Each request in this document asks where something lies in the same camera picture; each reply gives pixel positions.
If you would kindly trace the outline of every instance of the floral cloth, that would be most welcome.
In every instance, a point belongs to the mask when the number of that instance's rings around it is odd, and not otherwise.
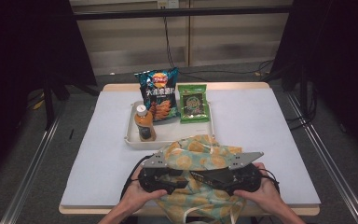
[[[186,217],[193,212],[207,217],[209,223],[236,222],[245,200],[196,181],[189,171],[228,167],[233,155],[241,153],[241,147],[221,146],[209,135],[196,135],[160,150],[170,168],[184,170],[181,176],[164,175],[161,179],[173,182],[185,178],[188,181],[184,189],[176,189],[172,195],[156,200],[172,223],[186,223]]]

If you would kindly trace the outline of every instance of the white tray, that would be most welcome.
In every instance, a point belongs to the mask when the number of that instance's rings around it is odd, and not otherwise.
[[[178,109],[180,108],[179,101],[176,102]],[[133,117],[136,113],[136,106],[143,105],[143,101],[137,101],[133,104],[131,115],[129,118],[126,136],[124,140],[126,141],[127,145],[136,149],[160,149],[161,147],[165,147],[166,145],[180,140],[182,138],[187,138],[189,136],[197,135],[197,134],[208,134],[214,137],[213,132],[213,120],[212,120],[212,113],[211,107],[209,111],[210,121],[208,122],[201,122],[201,123],[180,123],[180,117],[176,117],[173,119],[167,119],[159,122],[154,123],[154,128],[156,131],[156,141],[153,142],[142,142],[139,138],[139,131],[138,127],[136,126]]]

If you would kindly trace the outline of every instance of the green snack package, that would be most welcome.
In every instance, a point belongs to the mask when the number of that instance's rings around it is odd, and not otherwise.
[[[206,85],[178,85],[181,123],[208,122],[209,105],[206,101]]]

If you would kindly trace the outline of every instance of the bag of chips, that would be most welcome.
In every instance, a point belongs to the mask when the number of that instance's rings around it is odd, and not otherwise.
[[[152,113],[153,121],[172,119],[179,116],[175,88],[178,69],[154,70],[137,73],[144,105]]]

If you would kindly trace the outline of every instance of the human hand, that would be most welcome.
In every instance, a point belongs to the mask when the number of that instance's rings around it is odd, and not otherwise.
[[[142,166],[138,168],[133,173],[131,180],[132,182],[128,186],[126,192],[123,195],[120,203],[125,204],[129,207],[132,213],[138,211],[142,208],[147,201],[160,198],[167,194],[167,190],[159,189],[153,192],[146,192],[140,185],[138,180],[138,175],[142,170]]]
[[[117,224],[125,217],[142,208],[147,201],[160,198],[167,194],[165,189],[159,189],[151,193],[146,192],[138,181],[138,175],[142,166],[138,166],[133,173],[132,182],[127,187],[121,201],[99,222],[100,224]]]
[[[269,175],[263,163],[255,162],[254,165],[262,175]],[[267,178],[261,179],[261,185],[257,191],[248,192],[238,189],[234,191],[234,195],[253,201],[265,212],[278,217],[283,223],[304,223],[283,201],[272,181]]]

